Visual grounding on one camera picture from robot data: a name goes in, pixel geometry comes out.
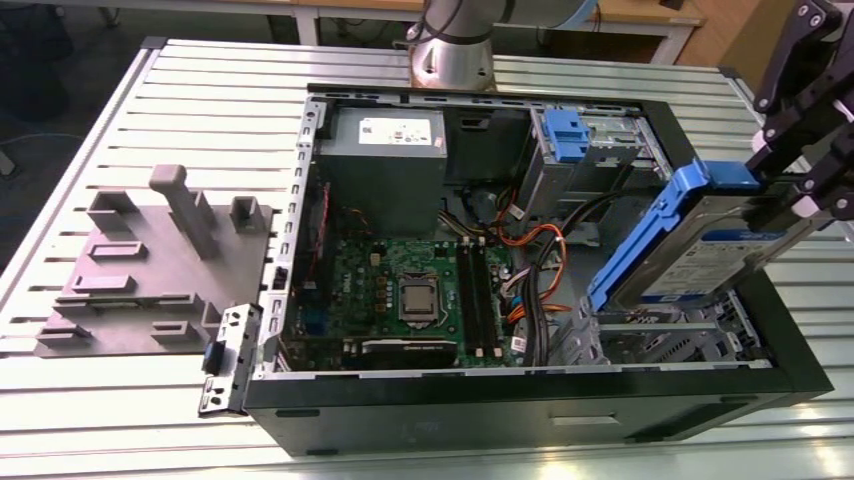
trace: cpu socket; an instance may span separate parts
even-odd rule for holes
[[[438,320],[437,279],[408,273],[397,277],[400,321],[412,328],[424,328]]]

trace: metal bracket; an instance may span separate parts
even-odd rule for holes
[[[245,416],[242,398],[249,382],[261,308],[252,304],[222,312],[216,341],[204,352],[202,370],[209,374],[201,391],[198,417]]]

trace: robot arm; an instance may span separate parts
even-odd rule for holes
[[[556,27],[581,23],[596,0],[426,0],[412,46],[416,87],[488,90],[494,86],[489,36],[496,23]]]
[[[807,0],[788,18],[753,108],[767,115],[760,148],[747,162],[771,180],[804,147],[829,149],[784,194],[751,212],[753,230],[787,228],[821,211],[854,219],[854,2]]]

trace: table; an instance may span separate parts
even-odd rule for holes
[[[400,52],[161,46],[152,41],[139,51],[0,278],[0,351],[13,354],[0,359],[0,476],[204,471],[252,478],[216,467],[357,480],[854,476],[854,249],[836,226],[767,268],[835,392],[677,444],[293,460],[250,419],[196,418],[200,356],[27,355],[91,228],[81,210],[98,189],[126,188],[134,202],[160,203],[141,189],[148,169],[180,162],[188,186],[206,188],[212,203],[253,195],[284,208],[305,83],[406,85]],[[748,155],[749,94],[716,70],[505,56],[494,66],[501,91],[667,101],[701,158]]]
[[[99,7],[107,24],[111,18],[107,7],[290,16],[296,19],[300,43],[313,46],[320,44],[320,18],[414,22],[421,6],[421,0],[43,0],[41,3]],[[672,65],[693,28],[704,22],[691,1],[677,11],[661,7],[655,0],[600,0],[599,3],[599,30],[663,37],[649,63]],[[587,21],[572,30],[592,31],[593,22]]]

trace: power supply label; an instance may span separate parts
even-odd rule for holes
[[[432,145],[429,119],[362,118],[358,122],[362,145]]]
[[[773,245],[784,232],[753,233],[749,230],[711,230],[649,288],[643,303],[671,303],[696,300],[713,292],[744,265],[744,258]]]

